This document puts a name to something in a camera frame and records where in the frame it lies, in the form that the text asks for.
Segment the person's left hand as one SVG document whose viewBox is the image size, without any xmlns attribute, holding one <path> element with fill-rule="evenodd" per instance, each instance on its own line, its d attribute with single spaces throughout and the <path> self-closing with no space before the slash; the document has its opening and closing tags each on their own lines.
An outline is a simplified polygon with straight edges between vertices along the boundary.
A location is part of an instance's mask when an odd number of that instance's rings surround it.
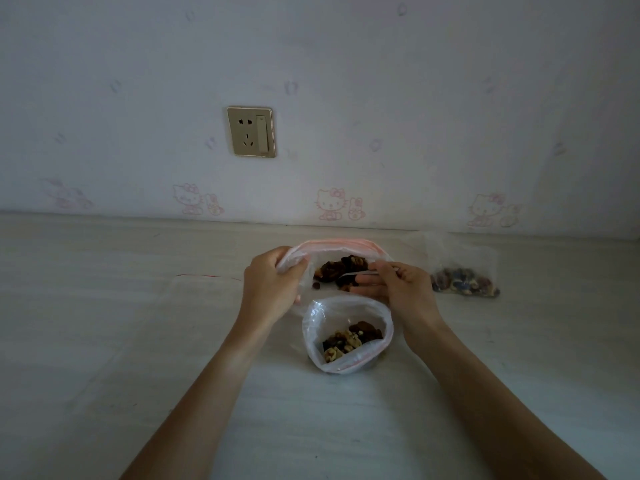
<svg viewBox="0 0 640 480">
<path fill-rule="evenodd" d="M 284 290 L 276 265 L 289 247 L 281 246 L 254 257 L 244 272 L 239 320 L 255 328 L 274 325 L 298 300 L 297 290 Z"/>
</svg>

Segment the person's right hand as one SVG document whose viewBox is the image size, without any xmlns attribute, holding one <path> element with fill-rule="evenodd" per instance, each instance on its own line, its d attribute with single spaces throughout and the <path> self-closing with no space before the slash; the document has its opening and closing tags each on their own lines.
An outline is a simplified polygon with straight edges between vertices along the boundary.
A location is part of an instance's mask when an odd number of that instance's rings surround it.
<svg viewBox="0 0 640 480">
<path fill-rule="evenodd" d="M 419 267 L 379 260 L 369 266 L 369 274 L 357 274 L 357 283 L 384 282 L 386 303 L 392 317 L 401 324 L 409 348 L 419 355 L 428 341 L 446 325 L 436 304 L 430 275 Z"/>
</svg>

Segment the large clear zip bag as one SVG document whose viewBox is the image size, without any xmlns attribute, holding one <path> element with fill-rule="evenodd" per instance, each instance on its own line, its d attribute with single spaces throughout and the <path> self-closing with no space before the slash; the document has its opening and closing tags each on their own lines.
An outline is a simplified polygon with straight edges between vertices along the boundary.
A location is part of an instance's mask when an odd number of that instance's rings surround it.
<svg viewBox="0 0 640 480">
<path fill-rule="evenodd" d="M 300 278 L 298 286 L 300 304 L 292 306 L 290 311 L 292 315 L 302 318 L 311 302 L 346 295 L 346 292 L 339 290 L 334 283 L 324 283 L 321 284 L 320 289 L 314 289 L 313 282 L 314 274 L 318 268 L 326 262 L 340 261 L 342 257 L 349 255 L 362 257 L 368 263 L 377 260 L 393 261 L 388 253 L 372 241 L 338 238 L 305 241 L 289 249 L 279 259 L 276 270 L 280 274 L 288 271 L 305 258 L 308 259 L 307 269 Z"/>
</svg>

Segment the person's left forearm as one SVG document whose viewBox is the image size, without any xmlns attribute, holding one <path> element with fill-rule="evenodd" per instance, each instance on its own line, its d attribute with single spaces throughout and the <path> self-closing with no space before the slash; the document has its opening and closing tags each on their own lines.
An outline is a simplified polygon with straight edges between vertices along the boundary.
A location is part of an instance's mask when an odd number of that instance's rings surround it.
<svg viewBox="0 0 640 480">
<path fill-rule="evenodd" d="M 119 480 L 207 480 L 252 363 L 288 309 L 240 311 L 212 359 Z"/>
</svg>

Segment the person's right forearm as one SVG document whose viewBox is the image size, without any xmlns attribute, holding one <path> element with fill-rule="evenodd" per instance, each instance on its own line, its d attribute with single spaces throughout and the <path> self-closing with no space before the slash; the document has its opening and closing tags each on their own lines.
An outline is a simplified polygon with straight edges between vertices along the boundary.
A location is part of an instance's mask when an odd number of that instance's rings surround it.
<svg viewBox="0 0 640 480">
<path fill-rule="evenodd" d="M 407 343 L 435 377 L 498 480 L 606 480 L 558 437 L 436 316 L 403 320 Z"/>
</svg>

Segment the pile of dark dried fruit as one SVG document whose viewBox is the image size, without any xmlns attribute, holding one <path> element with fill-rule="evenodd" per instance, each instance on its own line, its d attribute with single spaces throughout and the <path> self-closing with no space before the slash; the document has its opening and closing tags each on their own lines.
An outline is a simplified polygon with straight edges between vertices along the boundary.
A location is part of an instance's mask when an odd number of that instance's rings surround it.
<svg viewBox="0 0 640 480">
<path fill-rule="evenodd" d="M 327 261 L 316 268 L 314 272 L 313 289 L 320 289 L 324 283 L 333 283 L 339 290 L 350 292 L 357 287 L 356 274 L 369 270 L 369 264 L 364 257 L 349 255 L 338 261 Z"/>
</svg>

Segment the small clear zip bag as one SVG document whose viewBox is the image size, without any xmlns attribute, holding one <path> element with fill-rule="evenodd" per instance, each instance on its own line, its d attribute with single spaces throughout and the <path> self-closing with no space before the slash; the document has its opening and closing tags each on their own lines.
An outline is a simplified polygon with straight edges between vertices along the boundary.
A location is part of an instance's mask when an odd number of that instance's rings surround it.
<svg viewBox="0 0 640 480">
<path fill-rule="evenodd" d="M 323 341 L 337 330 L 359 321 L 373 324 L 383 333 L 382 340 L 366 343 L 332 363 L 325 363 Z M 309 359 L 328 374 L 350 374 L 364 368 L 388 348 L 394 336 L 390 310 L 382 303 L 346 293 L 311 302 L 302 320 L 302 333 Z"/>
</svg>

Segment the pile of walnuts and fruit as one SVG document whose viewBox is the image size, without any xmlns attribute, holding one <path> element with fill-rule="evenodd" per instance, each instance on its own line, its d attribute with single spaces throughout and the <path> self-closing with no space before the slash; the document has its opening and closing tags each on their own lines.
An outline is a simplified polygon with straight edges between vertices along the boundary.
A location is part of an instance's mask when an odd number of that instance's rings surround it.
<svg viewBox="0 0 640 480">
<path fill-rule="evenodd" d="M 359 321 L 345 330 L 337 330 L 323 341 L 325 363 L 332 363 L 366 343 L 382 340 L 383 333 L 373 324 Z"/>
</svg>

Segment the flat empty clear zip bag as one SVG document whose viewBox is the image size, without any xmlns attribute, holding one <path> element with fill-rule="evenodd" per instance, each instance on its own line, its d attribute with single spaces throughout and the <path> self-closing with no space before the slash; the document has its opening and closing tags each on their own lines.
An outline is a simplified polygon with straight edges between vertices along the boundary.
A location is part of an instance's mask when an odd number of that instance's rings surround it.
<svg viewBox="0 0 640 480">
<path fill-rule="evenodd" d="M 167 300 L 187 314 L 199 311 L 234 317 L 242 295 L 242 279 L 214 275 L 180 274 L 167 289 Z"/>
</svg>

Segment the pile of mixed nuts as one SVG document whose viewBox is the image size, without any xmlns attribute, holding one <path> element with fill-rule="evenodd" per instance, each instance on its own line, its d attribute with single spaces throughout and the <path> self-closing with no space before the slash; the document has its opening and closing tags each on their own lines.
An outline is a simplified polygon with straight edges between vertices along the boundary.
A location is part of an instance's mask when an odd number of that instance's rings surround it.
<svg viewBox="0 0 640 480">
<path fill-rule="evenodd" d="M 430 279 L 434 292 L 481 298 L 498 298 L 501 294 L 489 277 L 471 268 L 445 267 L 430 275 Z"/>
</svg>

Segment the clear bag with mixed nuts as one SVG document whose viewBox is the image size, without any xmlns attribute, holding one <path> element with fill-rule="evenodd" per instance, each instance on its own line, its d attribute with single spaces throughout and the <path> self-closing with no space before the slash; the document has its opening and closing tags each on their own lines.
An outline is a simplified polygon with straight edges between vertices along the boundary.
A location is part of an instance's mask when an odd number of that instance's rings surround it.
<svg viewBox="0 0 640 480">
<path fill-rule="evenodd" d="M 498 254 L 492 248 L 466 244 L 452 233 L 441 231 L 412 232 L 404 236 L 402 241 L 426 256 L 429 275 L 445 267 L 471 268 L 489 277 L 498 287 Z"/>
</svg>

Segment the gold wall socket with switch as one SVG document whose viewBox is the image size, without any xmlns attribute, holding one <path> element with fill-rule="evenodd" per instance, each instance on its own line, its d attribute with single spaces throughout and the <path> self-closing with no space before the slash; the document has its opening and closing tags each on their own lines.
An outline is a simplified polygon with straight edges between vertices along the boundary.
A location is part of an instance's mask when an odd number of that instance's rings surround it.
<svg viewBox="0 0 640 480">
<path fill-rule="evenodd" d="M 276 158 L 274 113 L 271 108 L 229 106 L 227 117 L 233 154 Z"/>
</svg>

